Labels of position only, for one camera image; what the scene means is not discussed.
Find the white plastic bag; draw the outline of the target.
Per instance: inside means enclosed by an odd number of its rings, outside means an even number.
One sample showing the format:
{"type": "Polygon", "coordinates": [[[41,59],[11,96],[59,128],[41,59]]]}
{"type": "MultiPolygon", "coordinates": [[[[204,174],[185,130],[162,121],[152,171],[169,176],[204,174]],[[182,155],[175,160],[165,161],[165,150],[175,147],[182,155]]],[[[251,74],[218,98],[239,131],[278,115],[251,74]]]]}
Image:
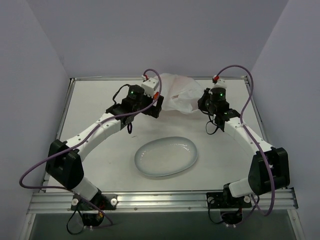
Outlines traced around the white plastic bag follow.
{"type": "Polygon", "coordinates": [[[191,77],[177,74],[160,74],[162,82],[161,95],[163,111],[179,111],[193,114],[198,111],[198,100],[202,97],[204,87],[191,77]]]}

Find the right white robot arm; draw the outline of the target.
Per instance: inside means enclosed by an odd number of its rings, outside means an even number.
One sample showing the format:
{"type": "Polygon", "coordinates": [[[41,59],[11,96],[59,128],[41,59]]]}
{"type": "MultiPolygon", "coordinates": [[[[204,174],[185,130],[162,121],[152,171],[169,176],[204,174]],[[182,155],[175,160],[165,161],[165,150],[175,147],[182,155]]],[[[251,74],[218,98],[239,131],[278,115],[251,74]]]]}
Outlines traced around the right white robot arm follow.
{"type": "Polygon", "coordinates": [[[226,88],[206,88],[198,100],[198,109],[210,117],[222,132],[232,137],[251,159],[248,176],[227,184],[222,193],[223,203],[234,206],[240,197],[257,196],[285,188],[290,184],[287,151],[264,141],[243,120],[243,116],[230,108],[226,88]]]}

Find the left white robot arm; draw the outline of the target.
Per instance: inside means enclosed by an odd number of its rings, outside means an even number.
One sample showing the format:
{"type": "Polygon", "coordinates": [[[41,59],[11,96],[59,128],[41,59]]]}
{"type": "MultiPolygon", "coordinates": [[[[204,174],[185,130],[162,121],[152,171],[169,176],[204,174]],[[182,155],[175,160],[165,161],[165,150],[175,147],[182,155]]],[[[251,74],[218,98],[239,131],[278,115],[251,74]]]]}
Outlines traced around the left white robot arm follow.
{"type": "Polygon", "coordinates": [[[132,132],[132,122],[139,113],[158,118],[163,96],[157,91],[159,83],[147,80],[141,85],[130,85],[121,103],[114,103],[91,126],[78,135],[51,143],[46,172],[64,188],[83,198],[83,204],[95,210],[101,203],[101,191],[84,175],[83,161],[98,145],[111,135],[126,128],[132,132]]]}

